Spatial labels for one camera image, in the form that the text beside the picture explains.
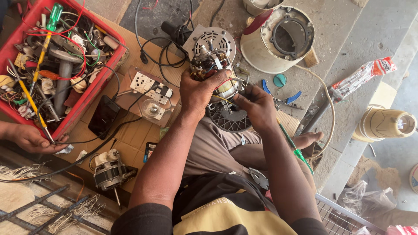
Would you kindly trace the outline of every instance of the person's bare foot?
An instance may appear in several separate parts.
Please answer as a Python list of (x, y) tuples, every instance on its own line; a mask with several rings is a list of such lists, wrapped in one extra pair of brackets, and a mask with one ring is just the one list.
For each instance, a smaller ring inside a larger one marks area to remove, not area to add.
[(311, 145), (313, 142), (318, 141), (324, 137), (322, 132), (308, 132), (294, 137), (292, 140), (298, 149), (304, 149)]

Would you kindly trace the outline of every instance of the black and yellow t-shirt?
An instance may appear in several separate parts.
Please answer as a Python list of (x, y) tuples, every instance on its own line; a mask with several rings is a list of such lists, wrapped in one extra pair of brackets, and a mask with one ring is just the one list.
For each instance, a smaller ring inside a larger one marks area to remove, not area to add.
[(183, 179), (173, 211), (161, 204), (136, 206), (112, 226), (112, 235), (325, 235), (316, 219), (291, 226), (277, 215), (274, 204), (247, 179), (207, 173)]

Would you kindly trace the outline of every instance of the red and white packet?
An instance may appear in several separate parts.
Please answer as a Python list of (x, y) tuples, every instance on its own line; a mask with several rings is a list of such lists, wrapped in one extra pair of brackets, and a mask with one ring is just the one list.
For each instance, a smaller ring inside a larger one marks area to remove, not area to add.
[(376, 59), (363, 64), (358, 70), (351, 74), (348, 78), (341, 80), (331, 86), (329, 91), (334, 96), (334, 103), (343, 100), (347, 95), (354, 92), (362, 84), (368, 82), (372, 77), (384, 75), (395, 71), (396, 65), (392, 61), (392, 57), (388, 56), (383, 59)]
[(418, 227), (415, 226), (389, 226), (386, 235), (418, 235)]

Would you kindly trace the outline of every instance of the blue wire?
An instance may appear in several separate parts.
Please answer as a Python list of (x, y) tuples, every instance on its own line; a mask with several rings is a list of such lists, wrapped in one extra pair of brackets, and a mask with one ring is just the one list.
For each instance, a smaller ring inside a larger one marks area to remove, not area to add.
[(210, 67), (210, 69), (209, 69), (208, 71), (203, 72), (203, 74), (205, 74), (205, 73), (207, 73), (207, 72), (211, 71), (211, 70), (212, 70), (212, 68), (213, 68), (213, 66), (215, 66), (215, 64), (213, 64), (213, 65), (212, 65), (212, 67)]

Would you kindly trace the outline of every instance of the yellow screwdriver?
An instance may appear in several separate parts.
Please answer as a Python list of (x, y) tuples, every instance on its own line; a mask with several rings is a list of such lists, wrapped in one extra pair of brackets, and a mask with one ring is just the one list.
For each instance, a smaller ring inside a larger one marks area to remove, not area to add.
[[(49, 16), (48, 24), (46, 25), (46, 29), (49, 31), (54, 32), (56, 29), (56, 24), (59, 21), (59, 18), (61, 17), (61, 13), (63, 10), (63, 6), (59, 3), (54, 3), (54, 7), (52, 8), (51, 14)], [(51, 39), (51, 32), (48, 32), (45, 38), (45, 41), (43, 42), (43, 47), (41, 51), (41, 55), (39, 56), (38, 65), (36, 66), (35, 75), (33, 76), (33, 82), (31, 91), (29, 92), (30, 95), (33, 94), (33, 88), (35, 87), (35, 82), (38, 80), (39, 76), (39, 65), (43, 62), (43, 58), (45, 57), (46, 50), (48, 49), (48, 44)]]
[[(15, 66), (13, 65), (12, 61), (11, 61), (10, 59), (7, 59), (7, 60), (9, 61), (10, 66), (11, 66), (11, 67), (12, 67), (12, 69), (13, 69), (13, 72), (16, 74), (16, 78), (18, 79), (19, 84), (20, 84), (20, 86), (21, 86), (21, 87), (22, 87), (22, 89), (23, 89), (23, 92), (25, 93), (25, 95), (26, 95), (26, 97), (27, 97), (27, 99), (28, 99), (29, 103), (31, 104), (31, 106), (32, 106), (32, 108), (33, 108), (33, 111), (37, 114), (37, 113), (38, 113), (38, 108), (36, 107), (35, 103), (33, 102), (33, 99), (32, 99), (32, 97), (31, 97), (31, 95), (29, 94), (28, 89), (26, 89), (25, 83), (23, 83), (23, 81), (20, 79), (20, 77), (19, 77), (19, 75), (18, 75), (18, 72), (16, 71), (16, 68), (15, 68)], [(49, 133), (49, 131), (48, 131), (47, 127), (46, 127), (46, 124), (45, 124), (45, 122), (43, 121), (43, 118), (42, 118), (42, 116), (41, 116), (40, 114), (39, 114), (39, 121), (41, 122), (41, 125), (42, 125), (43, 129), (45, 130), (46, 134), (48, 135), (49, 140), (51, 140), (52, 144), (55, 144), (55, 142), (54, 142), (54, 140), (52, 139), (52, 136), (51, 136), (51, 134)]]

